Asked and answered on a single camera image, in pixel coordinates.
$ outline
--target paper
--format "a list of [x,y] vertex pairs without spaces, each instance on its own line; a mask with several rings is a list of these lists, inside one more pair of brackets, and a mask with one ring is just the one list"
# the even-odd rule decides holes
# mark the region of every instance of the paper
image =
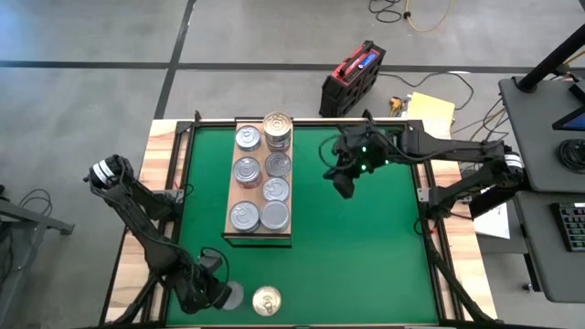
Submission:
[[475,218],[473,225],[476,233],[510,239],[508,209],[505,203]]

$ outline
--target can on tray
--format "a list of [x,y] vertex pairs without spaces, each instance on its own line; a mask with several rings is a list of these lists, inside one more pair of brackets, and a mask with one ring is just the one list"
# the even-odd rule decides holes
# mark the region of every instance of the can on tray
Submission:
[[262,188],[262,193],[266,201],[286,201],[289,198],[290,192],[289,184],[280,177],[270,178],[264,182],[264,187]]
[[254,188],[262,182],[262,171],[258,160],[244,156],[236,161],[233,168],[234,177],[244,188]]
[[263,122],[266,144],[271,151],[286,151],[291,146],[293,121],[286,113],[268,113]]
[[250,201],[240,201],[229,211],[231,225],[245,233],[254,232],[260,227],[260,213],[256,205]]
[[260,147],[260,131],[254,126],[245,125],[236,131],[236,144],[245,152],[252,152]]
[[290,222],[289,208],[282,201],[268,201],[262,207],[260,222],[265,228],[271,231],[283,231],[288,227]]
[[283,142],[271,142],[268,139],[266,140],[266,146],[271,152],[286,152],[291,147],[291,140],[287,139]]
[[281,308],[281,293],[274,287],[263,286],[258,288],[252,297],[254,311],[262,316],[271,316]]
[[266,157],[264,168],[270,177],[286,177],[291,172],[291,158],[282,153],[275,152]]

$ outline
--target metal bracket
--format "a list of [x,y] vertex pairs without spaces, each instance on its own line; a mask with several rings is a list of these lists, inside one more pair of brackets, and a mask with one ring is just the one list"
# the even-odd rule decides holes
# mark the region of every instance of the metal bracket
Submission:
[[419,202],[429,202],[429,188],[417,188],[417,198]]
[[175,128],[175,134],[179,135],[181,133],[186,133],[191,129],[193,126],[192,122],[177,122]]
[[195,120],[193,121],[193,128],[199,128],[201,126],[201,113],[195,110]]

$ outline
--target keyboard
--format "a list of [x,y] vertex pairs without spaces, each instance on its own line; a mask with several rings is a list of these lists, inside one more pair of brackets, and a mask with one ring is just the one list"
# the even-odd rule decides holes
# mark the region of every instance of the keyboard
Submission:
[[585,203],[550,205],[567,251],[585,251]]

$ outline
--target desk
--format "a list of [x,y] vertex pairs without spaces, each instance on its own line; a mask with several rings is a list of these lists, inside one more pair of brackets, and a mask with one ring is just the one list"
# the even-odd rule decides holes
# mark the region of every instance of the desk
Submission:
[[[449,137],[451,118],[441,120],[433,118],[426,121],[427,132],[436,137]],[[154,121],[151,127],[149,142],[144,155],[143,166],[140,171],[140,180],[152,190],[165,188],[168,166],[171,162],[171,150],[175,139],[176,121]],[[185,157],[186,143],[181,143],[177,170],[175,171],[175,186],[180,186],[182,163]],[[459,180],[460,174],[456,163],[433,161],[432,170],[437,185],[445,186]],[[425,172],[419,170],[421,180],[424,181]],[[459,214],[469,214],[467,207],[458,205],[453,210]],[[478,305],[492,317],[496,317],[489,284],[485,276],[484,265],[475,237],[473,222],[466,219],[448,218],[445,220],[447,237],[452,254],[455,274],[470,293]],[[112,277],[112,290],[109,301],[104,307],[102,320],[111,321],[120,316],[133,297],[140,291],[148,276],[148,269],[144,263],[143,250],[137,240],[126,234],[120,249],[119,259]],[[441,281],[441,293],[445,303],[447,317],[452,318],[451,297],[446,283]],[[153,308],[161,306],[160,292],[155,296]],[[151,312],[149,319],[157,320],[158,312]]]

